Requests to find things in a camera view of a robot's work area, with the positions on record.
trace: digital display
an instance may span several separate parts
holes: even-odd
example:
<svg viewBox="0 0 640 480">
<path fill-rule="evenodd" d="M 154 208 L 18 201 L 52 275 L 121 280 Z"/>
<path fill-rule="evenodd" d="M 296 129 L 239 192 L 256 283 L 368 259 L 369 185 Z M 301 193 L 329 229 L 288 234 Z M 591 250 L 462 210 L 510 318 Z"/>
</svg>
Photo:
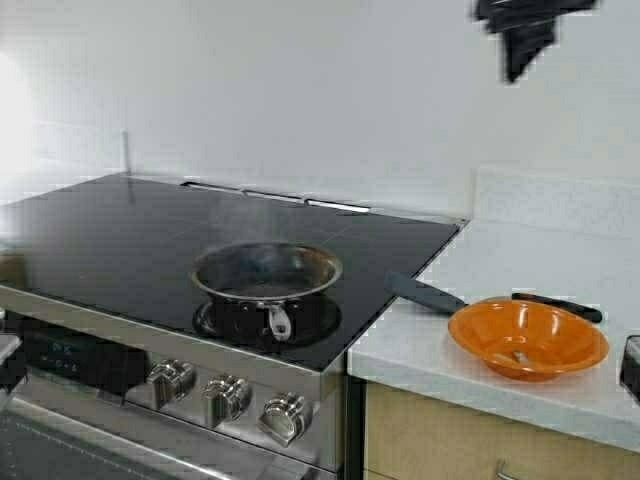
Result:
<svg viewBox="0 0 640 480">
<path fill-rule="evenodd" d="M 143 350 L 28 317 L 16 317 L 27 362 L 82 384 L 123 395 L 143 383 L 148 362 Z"/>
<path fill-rule="evenodd" d="M 79 362 L 84 357 L 83 353 L 83 350 L 77 345 L 50 342 L 48 348 L 40 352 L 39 360 L 42 366 L 76 374 L 80 371 L 81 364 Z"/>
</svg>

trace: drawer handle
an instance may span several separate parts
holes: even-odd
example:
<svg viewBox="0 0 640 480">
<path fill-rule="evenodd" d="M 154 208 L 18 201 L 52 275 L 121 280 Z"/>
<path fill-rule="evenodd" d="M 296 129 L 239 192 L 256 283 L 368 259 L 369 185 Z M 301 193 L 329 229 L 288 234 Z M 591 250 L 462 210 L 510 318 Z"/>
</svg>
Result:
<svg viewBox="0 0 640 480">
<path fill-rule="evenodd" d="M 504 466 L 506 465 L 504 460 L 498 461 L 498 468 L 496 469 L 496 476 L 500 480 L 518 480 L 516 477 L 512 477 L 511 475 L 507 475 L 504 472 Z"/>
</svg>

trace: oven control panel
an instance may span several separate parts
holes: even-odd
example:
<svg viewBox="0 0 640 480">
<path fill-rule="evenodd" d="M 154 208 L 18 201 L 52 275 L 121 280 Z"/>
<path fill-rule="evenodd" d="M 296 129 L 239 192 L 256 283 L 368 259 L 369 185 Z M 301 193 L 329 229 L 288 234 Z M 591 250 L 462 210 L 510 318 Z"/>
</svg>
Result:
<svg viewBox="0 0 640 480">
<path fill-rule="evenodd" d="M 324 468 L 339 464 L 332 447 L 341 428 L 339 392 L 320 409 L 295 392 L 278 392 L 232 372 L 20 315 L 8 313 L 3 330 L 20 336 L 31 367 L 74 391 L 85 385 L 123 407 L 143 407 Z"/>
<path fill-rule="evenodd" d="M 9 312 L 4 330 L 22 339 L 28 365 L 118 397 L 148 375 L 143 350 Z"/>
<path fill-rule="evenodd" d="M 129 390 L 130 403 L 287 452 L 297 449 L 312 425 L 316 406 L 294 392 L 149 355 L 151 373 Z"/>
</svg>

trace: white countertop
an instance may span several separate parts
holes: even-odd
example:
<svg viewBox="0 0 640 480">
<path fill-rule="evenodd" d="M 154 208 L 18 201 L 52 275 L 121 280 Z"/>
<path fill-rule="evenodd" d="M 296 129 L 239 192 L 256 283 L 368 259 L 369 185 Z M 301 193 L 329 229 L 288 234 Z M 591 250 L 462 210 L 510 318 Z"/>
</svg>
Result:
<svg viewBox="0 0 640 480">
<path fill-rule="evenodd" d="M 595 368 L 544 383 L 489 370 L 449 337 L 447 317 L 396 300 L 349 351 L 366 380 L 640 452 L 640 406 L 619 385 L 640 334 L 638 237 L 476 219 L 418 278 L 475 302 L 526 290 L 597 306 L 611 350 Z"/>
</svg>

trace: pot handle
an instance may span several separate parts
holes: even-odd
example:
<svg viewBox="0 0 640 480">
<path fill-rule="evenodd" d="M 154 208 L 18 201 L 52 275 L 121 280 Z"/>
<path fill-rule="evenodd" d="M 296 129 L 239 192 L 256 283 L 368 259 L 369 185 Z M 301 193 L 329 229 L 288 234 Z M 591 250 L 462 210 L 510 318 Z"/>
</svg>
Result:
<svg viewBox="0 0 640 480">
<path fill-rule="evenodd" d="M 269 305 L 269 327 L 274 338 L 286 342 L 291 338 L 291 319 L 280 305 Z"/>
<path fill-rule="evenodd" d="M 467 304 L 458 297 L 419 282 L 398 272 L 388 272 L 384 279 L 387 291 L 440 313 L 454 314 Z"/>
</svg>

